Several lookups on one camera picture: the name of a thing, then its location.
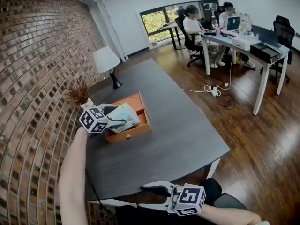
black hair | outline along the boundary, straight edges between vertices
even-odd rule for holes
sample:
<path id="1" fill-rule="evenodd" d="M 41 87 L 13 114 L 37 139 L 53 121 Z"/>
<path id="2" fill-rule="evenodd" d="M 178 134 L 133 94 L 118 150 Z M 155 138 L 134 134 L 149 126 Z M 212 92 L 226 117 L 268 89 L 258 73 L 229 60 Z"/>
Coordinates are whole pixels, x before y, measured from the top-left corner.
<path id="1" fill-rule="evenodd" d="M 225 2 L 223 7 L 224 8 L 233 8 L 233 4 L 231 2 Z"/>
<path id="2" fill-rule="evenodd" d="M 198 13 L 199 9 L 194 5 L 189 5 L 186 7 L 186 16 L 189 17 L 188 13 Z"/>

trees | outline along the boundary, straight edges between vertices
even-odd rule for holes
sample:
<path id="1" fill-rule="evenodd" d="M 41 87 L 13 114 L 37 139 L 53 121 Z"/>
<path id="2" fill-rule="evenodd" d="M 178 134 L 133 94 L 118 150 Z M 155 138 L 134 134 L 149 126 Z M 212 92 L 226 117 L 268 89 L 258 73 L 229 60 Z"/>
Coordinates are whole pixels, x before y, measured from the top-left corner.
<path id="1" fill-rule="evenodd" d="M 170 19 L 170 21 L 174 21 L 176 17 L 178 17 L 177 14 L 178 7 L 174 6 L 173 9 L 168 9 L 167 14 Z M 158 29 L 160 29 L 163 25 L 166 24 L 165 16 L 163 11 L 158 11 L 154 13 L 149 13 L 142 16 L 142 19 L 144 21 L 144 24 L 146 26 L 147 32 L 155 32 Z M 163 31 L 158 34 L 149 36 L 149 41 L 151 43 L 158 42 L 167 38 L 170 38 L 170 32 L 169 31 Z"/>

black box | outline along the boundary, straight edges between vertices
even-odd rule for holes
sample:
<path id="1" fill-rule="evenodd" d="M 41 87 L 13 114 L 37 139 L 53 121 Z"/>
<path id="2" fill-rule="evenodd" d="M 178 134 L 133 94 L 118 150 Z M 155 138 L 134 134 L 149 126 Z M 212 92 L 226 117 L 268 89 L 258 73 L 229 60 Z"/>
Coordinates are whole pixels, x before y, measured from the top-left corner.
<path id="1" fill-rule="evenodd" d="M 251 45 L 250 52 L 261 60 L 272 64 L 280 59 L 280 54 L 263 43 Z"/>

plant pot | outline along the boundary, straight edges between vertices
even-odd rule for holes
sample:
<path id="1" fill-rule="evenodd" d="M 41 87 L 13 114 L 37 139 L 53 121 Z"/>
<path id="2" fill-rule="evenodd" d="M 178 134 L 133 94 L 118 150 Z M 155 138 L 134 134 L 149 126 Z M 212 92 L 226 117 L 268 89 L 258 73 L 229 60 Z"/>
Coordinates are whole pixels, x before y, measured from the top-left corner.
<path id="1" fill-rule="evenodd" d="M 95 105 L 94 105 L 93 101 L 90 98 L 88 98 L 88 101 L 86 103 L 80 105 L 80 107 L 82 109 L 87 108 L 87 107 L 94 107 L 94 106 Z"/>

desk lamp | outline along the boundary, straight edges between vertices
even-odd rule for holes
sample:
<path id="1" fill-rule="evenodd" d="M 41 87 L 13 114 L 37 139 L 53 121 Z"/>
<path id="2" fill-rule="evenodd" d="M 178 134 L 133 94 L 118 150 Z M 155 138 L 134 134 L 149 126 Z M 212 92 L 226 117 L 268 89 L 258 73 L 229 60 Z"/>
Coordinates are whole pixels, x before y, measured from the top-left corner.
<path id="1" fill-rule="evenodd" d="M 109 70 L 109 75 L 113 81 L 113 88 L 119 88 L 123 85 L 115 76 L 113 68 L 120 63 L 120 59 L 111 50 L 109 46 L 102 47 L 93 53 L 97 71 L 99 73 L 104 73 Z"/>

